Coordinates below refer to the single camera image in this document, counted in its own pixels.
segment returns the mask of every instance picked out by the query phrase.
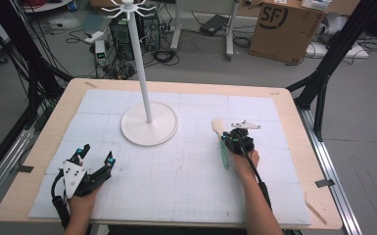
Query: electronic equipment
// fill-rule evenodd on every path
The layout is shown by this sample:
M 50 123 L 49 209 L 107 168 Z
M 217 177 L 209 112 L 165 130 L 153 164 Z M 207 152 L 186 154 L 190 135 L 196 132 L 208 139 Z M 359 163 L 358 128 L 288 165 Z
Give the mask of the electronic equipment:
M 130 40 L 129 28 L 127 27 L 127 19 L 113 19 L 109 27 L 118 58 L 133 61 L 135 57 Z
M 70 215 L 67 209 L 67 199 L 73 195 L 82 197 L 90 194 L 106 180 L 112 176 L 112 168 L 116 160 L 112 156 L 112 152 L 108 154 L 104 165 L 93 174 L 88 174 L 87 170 L 82 167 L 82 160 L 90 150 L 90 145 L 86 144 L 83 149 L 77 149 L 69 160 L 63 161 L 63 168 L 56 176 L 51 186 L 51 197 L 54 207 L 61 219 L 64 228 L 67 228 L 70 222 Z M 64 185 L 66 190 L 64 196 L 55 195 L 57 182 L 64 177 Z
M 97 65 L 104 67 L 108 61 L 104 40 L 97 40 L 95 42 L 94 54 L 96 56 Z
M 230 131 L 230 133 L 224 131 L 221 139 L 224 141 L 227 149 L 229 149 L 231 152 L 246 157 L 245 153 L 250 153 L 255 148 L 253 138 L 249 137 L 248 135 L 249 131 L 247 129 L 234 128 Z
M 200 32 L 213 36 L 225 25 L 228 24 L 228 18 L 220 15 L 215 15 L 206 23 L 201 25 Z
M 142 18 L 143 27 L 143 43 L 145 45 L 145 51 L 158 51 L 161 50 L 161 38 L 160 38 L 160 18 L 156 12 L 156 9 L 151 11 L 141 10 L 141 14 L 147 17 Z

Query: cardboard box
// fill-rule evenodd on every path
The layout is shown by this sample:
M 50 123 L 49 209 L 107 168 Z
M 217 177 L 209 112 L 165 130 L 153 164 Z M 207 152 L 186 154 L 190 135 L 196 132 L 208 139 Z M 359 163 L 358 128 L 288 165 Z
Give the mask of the cardboard box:
M 249 54 L 299 63 L 324 15 L 299 0 L 264 0 Z
M 245 0 L 240 0 L 237 16 L 258 17 L 262 2 L 263 0 L 253 0 L 251 5 L 247 5 Z M 336 12 L 343 16 L 350 16 L 358 3 L 359 0 L 332 0 L 325 12 Z

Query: wooden table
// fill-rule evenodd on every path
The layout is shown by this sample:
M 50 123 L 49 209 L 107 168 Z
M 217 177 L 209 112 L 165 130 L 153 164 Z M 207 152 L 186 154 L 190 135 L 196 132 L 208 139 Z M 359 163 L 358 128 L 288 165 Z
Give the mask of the wooden table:
M 115 81 L 76 78 L 70 82 L 59 104 L 50 116 L 24 164 L 34 167 L 31 173 L 18 173 L 0 205 L 0 221 L 55 222 L 54 219 L 29 218 L 42 178 L 59 148 L 83 95 L 87 89 L 139 90 L 137 81 Z M 323 179 L 315 153 L 295 104 L 288 90 L 283 88 L 246 87 L 229 85 L 148 82 L 152 92 L 220 94 L 256 96 L 273 99 L 279 115 L 297 175 L 303 187 L 311 225 L 300 229 L 340 229 L 343 225 L 327 187 L 318 188 L 315 181 Z M 94 223 L 107 223 L 97 220 Z

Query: white coat rack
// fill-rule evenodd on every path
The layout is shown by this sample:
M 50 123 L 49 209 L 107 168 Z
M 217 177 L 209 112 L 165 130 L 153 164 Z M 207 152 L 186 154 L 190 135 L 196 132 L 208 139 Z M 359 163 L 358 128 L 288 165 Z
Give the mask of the white coat rack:
M 111 0 L 117 7 L 113 9 L 102 8 L 107 12 L 117 12 L 109 18 L 116 18 L 125 13 L 129 27 L 130 39 L 132 42 L 133 54 L 142 91 L 143 104 L 130 108 L 121 119 L 121 131 L 131 142 L 142 146 L 160 145 L 169 140 L 178 128 L 178 118 L 175 111 L 162 103 L 149 101 L 148 88 L 146 85 L 145 69 L 143 66 L 142 52 L 139 45 L 139 36 L 136 27 L 135 13 L 141 17 L 147 17 L 138 10 L 151 11 L 154 8 L 146 9 L 139 7 L 142 3 L 134 4 L 133 0 L 121 0 L 122 4 Z

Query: human hand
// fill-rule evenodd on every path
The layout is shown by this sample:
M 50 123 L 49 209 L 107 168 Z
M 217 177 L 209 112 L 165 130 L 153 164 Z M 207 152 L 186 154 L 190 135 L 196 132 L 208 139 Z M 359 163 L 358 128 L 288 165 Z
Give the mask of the human hand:
M 96 204 L 97 193 L 101 187 L 102 185 L 86 196 L 78 197 L 74 195 L 69 199 L 70 222 L 88 222 Z
M 228 151 L 228 152 L 230 153 L 230 156 L 234 160 L 234 167 L 240 179 L 243 180 L 247 177 L 255 178 L 255 173 L 253 172 L 249 164 L 249 161 L 247 161 L 246 157 L 234 154 L 231 151 Z M 258 167 L 258 163 L 260 159 L 259 152 L 257 150 L 253 150 L 250 153 L 248 153 L 248 155 L 250 159 L 253 161 L 253 164 L 255 165 L 255 167 Z

